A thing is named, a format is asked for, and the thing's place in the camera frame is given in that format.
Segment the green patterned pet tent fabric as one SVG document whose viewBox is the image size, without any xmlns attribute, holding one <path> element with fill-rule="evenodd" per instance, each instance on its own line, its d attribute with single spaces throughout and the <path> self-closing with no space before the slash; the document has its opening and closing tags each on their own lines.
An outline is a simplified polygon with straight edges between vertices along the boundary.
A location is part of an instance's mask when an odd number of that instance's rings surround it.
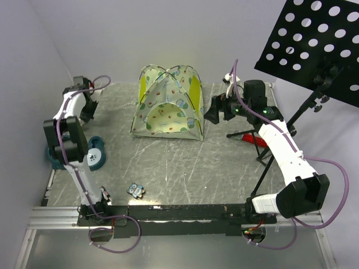
<svg viewBox="0 0 359 269">
<path fill-rule="evenodd" d="M 197 71 L 150 64 L 141 70 L 133 137 L 204 140 L 204 100 Z"/>
</svg>

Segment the green patterned tent mat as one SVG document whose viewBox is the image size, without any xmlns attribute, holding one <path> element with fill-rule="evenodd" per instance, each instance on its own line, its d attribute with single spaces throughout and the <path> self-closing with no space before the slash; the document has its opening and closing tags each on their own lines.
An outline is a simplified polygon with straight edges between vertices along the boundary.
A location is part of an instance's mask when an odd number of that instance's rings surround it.
<svg viewBox="0 0 359 269">
<path fill-rule="evenodd" d="M 188 130 L 187 118 L 179 107 L 161 104 L 146 117 L 146 128 L 154 133 L 184 132 Z"/>
</svg>

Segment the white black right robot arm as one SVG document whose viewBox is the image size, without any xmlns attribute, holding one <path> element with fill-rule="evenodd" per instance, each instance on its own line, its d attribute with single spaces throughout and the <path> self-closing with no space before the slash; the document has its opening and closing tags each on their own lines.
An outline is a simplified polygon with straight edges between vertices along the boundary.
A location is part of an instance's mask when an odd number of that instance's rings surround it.
<svg viewBox="0 0 359 269">
<path fill-rule="evenodd" d="M 329 188 L 329 179 L 325 174 L 318 174 L 305 160 L 289 134 L 279 109 L 267 104 L 267 84 L 261 80 L 241 82 L 239 78 L 230 75 L 226 75 L 223 82 L 228 85 L 227 91 L 212 97 L 204 118 L 218 124 L 220 112 L 224 114 L 224 120 L 245 117 L 267 144 L 271 159 L 278 163 L 284 178 L 285 186 L 280 192 L 262 195 L 253 193 L 248 198 L 246 220 L 257 223 L 264 214 L 280 214 L 291 218 L 321 209 Z"/>
</svg>

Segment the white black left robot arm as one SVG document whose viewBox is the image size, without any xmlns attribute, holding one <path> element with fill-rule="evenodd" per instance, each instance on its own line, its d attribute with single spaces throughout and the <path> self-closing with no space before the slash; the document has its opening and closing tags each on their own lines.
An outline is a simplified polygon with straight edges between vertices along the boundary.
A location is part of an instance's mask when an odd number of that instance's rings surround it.
<svg viewBox="0 0 359 269">
<path fill-rule="evenodd" d="M 93 119 L 99 97 L 111 78 L 101 75 L 94 80 L 73 78 L 73 86 L 62 92 L 63 101 L 57 114 L 43 122 L 49 154 L 69 172 L 80 194 L 79 215 L 97 225 L 111 218 L 111 197 L 104 187 L 97 187 L 88 164 L 88 141 L 80 124 L 81 118 Z"/>
</svg>

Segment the red glitter microphone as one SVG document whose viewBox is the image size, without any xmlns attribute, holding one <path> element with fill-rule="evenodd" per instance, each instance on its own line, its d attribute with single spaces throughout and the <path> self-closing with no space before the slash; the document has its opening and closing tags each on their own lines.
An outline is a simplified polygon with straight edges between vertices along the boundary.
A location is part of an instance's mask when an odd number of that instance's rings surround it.
<svg viewBox="0 0 359 269">
<path fill-rule="evenodd" d="M 257 144 L 259 147 L 267 148 L 267 143 L 258 136 L 253 136 L 251 133 L 241 134 L 240 140 L 251 144 Z"/>
</svg>

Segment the red owl puzzle piece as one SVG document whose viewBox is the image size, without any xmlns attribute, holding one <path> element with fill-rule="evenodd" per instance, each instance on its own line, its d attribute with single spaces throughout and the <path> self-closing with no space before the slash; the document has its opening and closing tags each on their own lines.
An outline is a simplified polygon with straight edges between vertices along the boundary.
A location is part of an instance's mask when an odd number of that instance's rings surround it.
<svg viewBox="0 0 359 269">
<path fill-rule="evenodd" d="M 107 190 L 103 186 L 100 187 L 100 190 L 102 192 L 104 199 L 107 202 L 112 202 L 112 198 L 111 198 L 110 194 L 107 192 Z"/>
</svg>

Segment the blue owl puzzle piece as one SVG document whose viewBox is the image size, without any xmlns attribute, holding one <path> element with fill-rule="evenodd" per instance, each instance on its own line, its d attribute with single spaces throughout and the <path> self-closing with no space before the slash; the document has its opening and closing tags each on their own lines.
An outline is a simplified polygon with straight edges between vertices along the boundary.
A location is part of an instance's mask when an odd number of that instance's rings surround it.
<svg viewBox="0 0 359 269">
<path fill-rule="evenodd" d="M 132 183 L 127 190 L 127 193 L 133 196 L 135 199 L 142 199 L 145 192 L 146 190 L 143 188 L 143 186 L 136 183 Z"/>
</svg>

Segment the black music stand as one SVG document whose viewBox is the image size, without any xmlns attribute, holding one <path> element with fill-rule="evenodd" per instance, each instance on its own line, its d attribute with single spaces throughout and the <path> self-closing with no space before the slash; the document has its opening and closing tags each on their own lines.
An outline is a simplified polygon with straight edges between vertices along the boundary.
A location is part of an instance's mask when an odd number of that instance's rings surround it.
<svg viewBox="0 0 359 269">
<path fill-rule="evenodd" d="M 312 90 L 288 121 L 316 99 L 358 106 L 358 4 L 350 1 L 286 1 L 255 69 Z"/>
</svg>

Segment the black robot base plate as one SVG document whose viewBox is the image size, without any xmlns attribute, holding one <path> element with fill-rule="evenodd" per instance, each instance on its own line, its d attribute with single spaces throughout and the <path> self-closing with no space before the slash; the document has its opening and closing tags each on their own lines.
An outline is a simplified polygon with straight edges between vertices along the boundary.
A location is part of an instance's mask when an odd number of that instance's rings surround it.
<svg viewBox="0 0 359 269">
<path fill-rule="evenodd" d="M 209 205 L 126 205 L 108 206 L 109 219 L 106 224 L 97 225 L 78 216 L 79 227 L 113 228 L 114 238 L 129 238 L 160 235 L 202 235 L 224 234 L 241 236 L 242 228 L 264 224 L 275 224 L 274 215 L 257 214 L 242 203 Z"/>
</svg>

